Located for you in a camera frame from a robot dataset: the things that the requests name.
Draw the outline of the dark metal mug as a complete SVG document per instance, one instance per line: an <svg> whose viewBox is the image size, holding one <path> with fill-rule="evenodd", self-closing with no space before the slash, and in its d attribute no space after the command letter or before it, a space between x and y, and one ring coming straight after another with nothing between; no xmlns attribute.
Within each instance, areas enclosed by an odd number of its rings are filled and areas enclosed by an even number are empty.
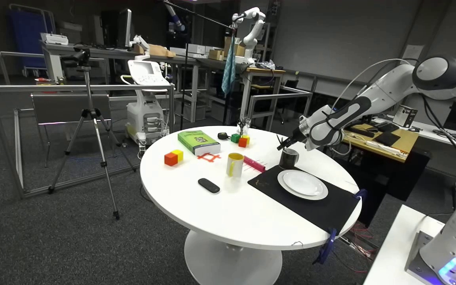
<svg viewBox="0 0 456 285"><path fill-rule="evenodd" d="M284 148L281 152L279 166L282 169L294 169L299 160L299 152L291 148Z"/></svg>

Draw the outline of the yellow and white mug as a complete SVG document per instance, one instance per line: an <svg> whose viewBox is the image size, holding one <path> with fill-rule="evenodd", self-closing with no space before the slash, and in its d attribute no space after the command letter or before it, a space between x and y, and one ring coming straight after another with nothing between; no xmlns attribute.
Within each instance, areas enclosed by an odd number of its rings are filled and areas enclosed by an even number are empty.
<svg viewBox="0 0 456 285"><path fill-rule="evenodd" d="M244 155L230 153L228 155L226 174L228 177L241 177L244 164Z"/></svg>

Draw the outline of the black mat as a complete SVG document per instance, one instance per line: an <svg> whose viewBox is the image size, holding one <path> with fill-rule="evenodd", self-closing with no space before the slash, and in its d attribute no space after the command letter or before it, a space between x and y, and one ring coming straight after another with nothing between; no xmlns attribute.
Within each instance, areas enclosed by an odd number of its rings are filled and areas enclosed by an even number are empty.
<svg viewBox="0 0 456 285"><path fill-rule="evenodd" d="M306 200L297 197L279 184L277 176L283 172L284 169L280 166L273 166L249 180L248 184L320 229L328 233L336 229L336 234L340 235L341 229L359 204L360 198L325 180L321 181L328 189L326 198Z"/></svg>

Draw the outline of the white plate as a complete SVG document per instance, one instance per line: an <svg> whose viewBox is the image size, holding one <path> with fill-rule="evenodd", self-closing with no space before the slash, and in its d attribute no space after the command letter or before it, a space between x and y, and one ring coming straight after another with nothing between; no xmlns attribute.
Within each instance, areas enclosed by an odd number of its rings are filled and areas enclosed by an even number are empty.
<svg viewBox="0 0 456 285"><path fill-rule="evenodd" d="M277 181L288 193L298 198L318 201L328 196L328 188L322 180L301 170L281 171Z"/></svg>

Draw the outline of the glass with scissors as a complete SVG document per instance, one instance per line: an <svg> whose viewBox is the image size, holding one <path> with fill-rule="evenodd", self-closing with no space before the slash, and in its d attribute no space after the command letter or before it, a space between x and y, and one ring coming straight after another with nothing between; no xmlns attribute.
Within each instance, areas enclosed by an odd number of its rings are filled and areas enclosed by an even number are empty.
<svg viewBox="0 0 456 285"><path fill-rule="evenodd" d="M251 118L240 117L237 121L237 133L242 136L248 136L251 126Z"/></svg>

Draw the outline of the black notebook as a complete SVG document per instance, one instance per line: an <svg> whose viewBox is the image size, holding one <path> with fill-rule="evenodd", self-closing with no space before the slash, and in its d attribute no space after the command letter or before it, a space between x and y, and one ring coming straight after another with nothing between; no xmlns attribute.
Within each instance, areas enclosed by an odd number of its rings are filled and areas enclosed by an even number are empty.
<svg viewBox="0 0 456 285"><path fill-rule="evenodd" d="M389 147L392 147L398 140L400 140L400 136L395 135L393 132L382 132L373 139L373 141Z"/></svg>

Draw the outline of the wooden desk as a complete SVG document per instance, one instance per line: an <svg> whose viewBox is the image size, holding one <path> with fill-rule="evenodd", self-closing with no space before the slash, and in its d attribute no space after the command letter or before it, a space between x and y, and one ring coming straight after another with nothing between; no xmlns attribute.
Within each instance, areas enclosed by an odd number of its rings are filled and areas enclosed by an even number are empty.
<svg viewBox="0 0 456 285"><path fill-rule="evenodd" d="M367 124L353 123L346 133L343 145L351 149L335 161L367 190L358 221L369 227L387 195L401 201L410 197L432 155L415 147L417 134L403 129L393 131L400 140L392 147L373 141L382 132L370 132Z"/></svg>

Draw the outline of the blue hanging towel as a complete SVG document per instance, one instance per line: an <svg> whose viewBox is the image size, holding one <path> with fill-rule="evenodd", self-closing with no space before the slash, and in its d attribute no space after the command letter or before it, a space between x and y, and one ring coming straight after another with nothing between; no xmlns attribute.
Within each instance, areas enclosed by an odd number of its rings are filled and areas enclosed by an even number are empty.
<svg viewBox="0 0 456 285"><path fill-rule="evenodd" d="M235 37L231 36L229 40L228 50L225 51L226 64L223 71L223 78L221 89L223 91L224 97L227 98L230 94L233 82L235 81L236 76L236 62L235 62Z"/></svg>

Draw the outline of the green book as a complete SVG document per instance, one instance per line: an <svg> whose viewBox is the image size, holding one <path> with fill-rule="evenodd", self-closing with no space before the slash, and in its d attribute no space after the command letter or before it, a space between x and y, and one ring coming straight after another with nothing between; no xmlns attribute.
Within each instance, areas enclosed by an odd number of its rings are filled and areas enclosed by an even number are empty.
<svg viewBox="0 0 456 285"><path fill-rule="evenodd" d="M195 156L221 152L220 143L201 130L179 132L177 139Z"/></svg>

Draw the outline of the black remote control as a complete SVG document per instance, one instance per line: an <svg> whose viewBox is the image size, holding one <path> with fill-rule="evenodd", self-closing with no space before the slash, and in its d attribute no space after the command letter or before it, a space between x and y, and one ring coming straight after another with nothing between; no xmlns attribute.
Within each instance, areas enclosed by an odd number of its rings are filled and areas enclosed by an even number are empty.
<svg viewBox="0 0 456 285"><path fill-rule="evenodd" d="M213 182L211 182L210 180L205 179L205 178L199 179L198 184L200 186L202 186L205 190L207 190L213 194L219 193L219 191L220 191L219 186L217 186L216 184L214 184Z"/></svg>

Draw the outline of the stack of cardboard boxes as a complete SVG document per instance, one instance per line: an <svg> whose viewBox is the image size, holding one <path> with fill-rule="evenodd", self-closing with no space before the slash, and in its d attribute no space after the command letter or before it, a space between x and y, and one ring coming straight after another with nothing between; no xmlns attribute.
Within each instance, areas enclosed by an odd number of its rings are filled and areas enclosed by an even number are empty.
<svg viewBox="0 0 456 285"><path fill-rule="evenodd" d="M231 45L232 45L232 37L231 36L225 37L223 49L221 49L220 47L211 47L210 50L208 50L207 58L213 59L213 60L228 59ZM241 39L237 38L237 37L234 38L233 55L235 56L236 63L246 63L247 62L247 60L245 59L245 47L241 45Z"/></svg>

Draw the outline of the black and white box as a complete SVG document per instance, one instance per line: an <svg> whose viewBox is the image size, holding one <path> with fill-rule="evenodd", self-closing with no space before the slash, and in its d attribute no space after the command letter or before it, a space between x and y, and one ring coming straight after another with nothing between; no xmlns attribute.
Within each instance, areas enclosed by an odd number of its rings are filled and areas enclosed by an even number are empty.
<svg viewBox="0 0 456 285"><path fill-rule="evenodd" d="M418 113L417 109L400 105L394 115L392 122L403 128L411 128L411 125Z"/></svg>

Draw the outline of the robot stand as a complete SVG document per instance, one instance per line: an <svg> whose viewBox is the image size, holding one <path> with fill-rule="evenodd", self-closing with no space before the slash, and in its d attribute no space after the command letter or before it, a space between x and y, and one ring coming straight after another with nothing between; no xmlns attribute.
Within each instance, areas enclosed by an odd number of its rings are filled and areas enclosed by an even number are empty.
<svg viewBox="0 0 456 285"><path fill-rule="evenodd" d="M456 211L443 224L402 206L363 285L456 285Z"/></svg>

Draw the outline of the white medical cart machine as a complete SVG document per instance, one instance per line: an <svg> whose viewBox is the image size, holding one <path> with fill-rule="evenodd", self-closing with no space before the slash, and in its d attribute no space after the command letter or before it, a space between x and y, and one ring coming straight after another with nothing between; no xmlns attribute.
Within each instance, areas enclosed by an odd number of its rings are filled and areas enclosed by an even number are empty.
<svg viewBox="0 0 456 285"><path fill-rule="evenodd" d="M160 65L147 60L129 60L130 74L121 80L130 85L150 86L151 89L136 90L136 102L127 104L126 136L141 148L150 146L169 131L168 121L163 114L158 93L167 94L170 83L163 77Z"/></svg>

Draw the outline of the monitor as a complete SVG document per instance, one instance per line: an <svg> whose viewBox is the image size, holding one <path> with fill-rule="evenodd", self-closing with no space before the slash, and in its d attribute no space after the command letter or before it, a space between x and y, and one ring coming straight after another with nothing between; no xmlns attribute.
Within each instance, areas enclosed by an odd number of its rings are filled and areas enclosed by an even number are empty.
<svg viewBox="0 0 456 285"><path fill-rule="evenodd" d="M119 49L130 49L132 47L132 11L130 9L124 9L120 11L117 18L117 29L116 29L116 46Z"/></svg>

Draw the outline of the long grey workbench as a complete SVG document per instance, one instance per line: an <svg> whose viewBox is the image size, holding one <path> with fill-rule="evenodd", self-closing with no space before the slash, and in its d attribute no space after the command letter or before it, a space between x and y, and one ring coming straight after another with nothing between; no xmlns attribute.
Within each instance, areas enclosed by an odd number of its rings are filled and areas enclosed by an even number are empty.
<svg viewBox="0 0 456 285"><path fill-rule="evenodd" d="M64 76L63 68L60 62L60 56L73 55L75 52L74 45L47 44L44 42L41 42L40 45L43 49L48 76L53 80ZM108 85L111 83L111 80L109 80L108 76L114 74L114 72L109 71L109 59L132 60L135 57L139 56L139 53L121 49L98 49L95 47L90 47L90 51L92 60L101 60L105 64L105 80ZM192 105L191 114L189 115L188 120L190 122L195 122L197 119L196 115L198 92L201 90L198 88L199 68L203 66L208 70L224 70L226 62L222 60L185 57L181 55L170 57L168 53L164 56L151 55L148 53L146 55L148 56L147 60L157 63L169 63L172 66L177 65L178 67L192 65L192 89L186 90L187 92L190 92L191 95L185 95L184 100L190 101Z"/></svg>

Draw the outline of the grey chair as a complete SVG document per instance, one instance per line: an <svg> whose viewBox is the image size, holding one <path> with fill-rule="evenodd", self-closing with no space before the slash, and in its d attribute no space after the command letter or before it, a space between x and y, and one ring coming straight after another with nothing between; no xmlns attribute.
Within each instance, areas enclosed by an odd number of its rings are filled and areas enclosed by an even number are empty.
<svg viewBox="0 0 456 285"><path fill-rule="evenodd" d="M77 123L83 109L89 108L86 93L32 93L31 101L36 118L38 135L44 151L44 167L48 166L51 141L48 125Z"/></svg>

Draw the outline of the white printer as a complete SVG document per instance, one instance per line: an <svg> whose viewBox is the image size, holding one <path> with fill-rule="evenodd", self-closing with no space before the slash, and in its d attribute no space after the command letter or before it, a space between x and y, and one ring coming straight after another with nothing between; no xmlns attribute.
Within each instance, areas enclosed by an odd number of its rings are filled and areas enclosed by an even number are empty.
<svg viewBox="0 0 456 285"><path fill-rule="evenodd" d="M67 46L69 39L61 34L40 33L41 40L44 44Z"/></svg>

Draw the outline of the blue trolley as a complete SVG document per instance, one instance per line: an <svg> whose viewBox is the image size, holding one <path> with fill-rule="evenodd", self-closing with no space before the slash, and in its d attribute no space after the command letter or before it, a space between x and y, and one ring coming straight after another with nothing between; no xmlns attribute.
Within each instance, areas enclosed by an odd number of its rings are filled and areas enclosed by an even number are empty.
<svg viewBox="0 0 456 285"><path fill-rule="evenodd" d="M9 4L8 16L17 52L43 56L41 34L56 33L54 14L41 8Z"/></svg>

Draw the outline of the small metal frame table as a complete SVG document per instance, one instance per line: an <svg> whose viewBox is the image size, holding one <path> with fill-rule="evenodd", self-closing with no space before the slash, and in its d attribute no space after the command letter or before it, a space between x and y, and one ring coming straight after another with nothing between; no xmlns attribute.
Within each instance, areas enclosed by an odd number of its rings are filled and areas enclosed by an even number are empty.
<svg viewBox="0 0 456 285"><path fill-rule="evenodd" d="M271 131L277 125L298 121L300 115L308 115L315 93L302 89L282 86L278 93L252 95L246 107L245 116L251 125Z"/></svg>

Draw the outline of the aluminium frame enclosure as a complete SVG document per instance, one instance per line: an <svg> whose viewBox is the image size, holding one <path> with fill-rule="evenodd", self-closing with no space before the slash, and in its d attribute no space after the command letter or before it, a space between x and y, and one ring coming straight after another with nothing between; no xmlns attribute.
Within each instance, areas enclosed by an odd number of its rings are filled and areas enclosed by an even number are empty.
<svg viewBox="0 0 456 285"><path fill-rule="evenodd" d="M7 52L7 51L0 51L0 61L4 59L5 56L18 56L18 57L44 57L41 54L33 54L33 53L18 53L18 52ZM143 89L166 89L168 90L168 95L165 96L165 99L168 99L169 102L169 116L168 116L168 126L170 132L173 132L174 124L175 124L175 86L171 84L167 88L161 88L158 86L147 86L147 85L0 85L0 93L18 93L18 92L63 92L67 93L70 91L125 91L125 90L136 90L140 91ZM19 124L19 115L17 114L17 118L15 119L15 154L10 150L10 145L8 144L8 139L2 125L2 121L0 118L0 146L2 148L2 153L5 155L7 164L9 166L9 172L11 175L11 181L13 183L13 192L14 196L17 199L24 199L33 197L39 194L47 193L48 186L42 186L40 188L25 190L23 185L23 171L22 171L22 163L21 159L21 149L20 149L20 124ZM103 178L103 173L96 173L84 177L80 177L74 180L67 180L65 182L58 183L57 186L54 186L55 190L69 188L70 186L77 186L86 182L95 181Z"/></svg>

